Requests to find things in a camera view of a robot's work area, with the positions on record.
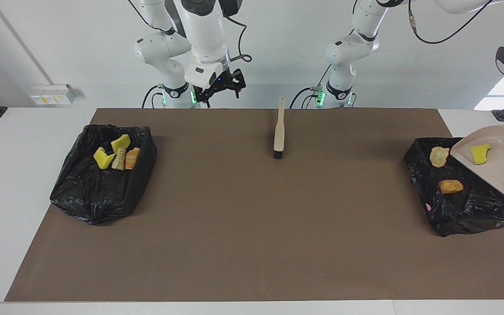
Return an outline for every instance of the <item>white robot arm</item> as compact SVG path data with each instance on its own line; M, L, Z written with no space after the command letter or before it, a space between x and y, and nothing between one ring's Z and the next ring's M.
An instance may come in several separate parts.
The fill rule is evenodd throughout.
M169 107L189 108L216 92L238 93L246 87L240 70L230 73L223 26L225 16L238 12L242 0L139 0L142 17L159 30L137 41L136 55L164 79ZM192 51L186 71L170 58Z
M459 14L496 4L501 0L434 0L446 12ZM407 4L408 0L358 0L353 14L354 31L338 39L326 49L326 58L332 66L330 80L324 87L326 97L317 108L346 106L356 76L352 63L368 56L379 46L378 28L388 8ZM498 67L504 73L504 54L498 55Z

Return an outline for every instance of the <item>white wall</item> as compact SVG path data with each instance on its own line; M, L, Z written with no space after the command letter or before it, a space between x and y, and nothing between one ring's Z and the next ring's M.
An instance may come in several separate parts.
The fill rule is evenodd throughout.
M233 68L242 68L248 88L239 101L229 91L216 95L212 106L276 107L280 96L290 99L316 84L327 65L326 46L350 31L353 2L244 1L235 18L249 25L242 48L254 62ZM0 10L49 77L80 91L75 106L140 106L147 89L160 82L156 70L133 54L134 42L152 30L126 0L0 0ZM429 40L450 34L470 16L442 12L432 0L415 2L413 10L420 35ZM356 62L356 106L472 109L501 78L494 55L504 42L504 3L440 45L418 42L406 11L400 6L388 12L380 49ZM236 52L240 27L226 28ZM20 54L17 47L11 51ZM17 61L2 62L9 68ZM20 64L22 83L42 81L36 66L24 58Z

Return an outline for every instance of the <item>green light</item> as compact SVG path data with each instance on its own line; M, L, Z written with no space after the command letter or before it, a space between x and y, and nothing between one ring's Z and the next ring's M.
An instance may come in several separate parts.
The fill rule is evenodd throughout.
M316 101L316 105L322 107L324 105L324 97L326 97L326 93L324 91L320 91L320 95L318 95L318 100Z
M198 104L198 99L196 98L196 92L190 91L190 94L192 95L192 102L194 104Z

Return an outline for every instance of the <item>white table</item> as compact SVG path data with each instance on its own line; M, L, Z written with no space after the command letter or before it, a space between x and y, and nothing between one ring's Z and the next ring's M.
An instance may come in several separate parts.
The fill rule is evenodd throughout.
M488 112L440 110L455 137L492 124ZM48 197L94 109L10 108L0 119L0 314L497 315L504 301L3 303L49 206Z

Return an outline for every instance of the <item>yellow sponge piece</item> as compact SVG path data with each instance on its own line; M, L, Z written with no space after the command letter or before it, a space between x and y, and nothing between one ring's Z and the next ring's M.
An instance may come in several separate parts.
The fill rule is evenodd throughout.
M120 149L121 147L128 149L131 143L132 141L130 140L130 136L127 133L122 134L120 138L110 142L110 144L112 145L112 151L114 151L114 153L118 153L118 149Z
M487 152L491 149L490 144L471 147L472 155L474 156L474 164L480 165L487 162Z
M107 169L110 163L114 160L115 156L116 153L107 155L103 147L98 148L98 150L96 150L96 152L92 155L100 169Z

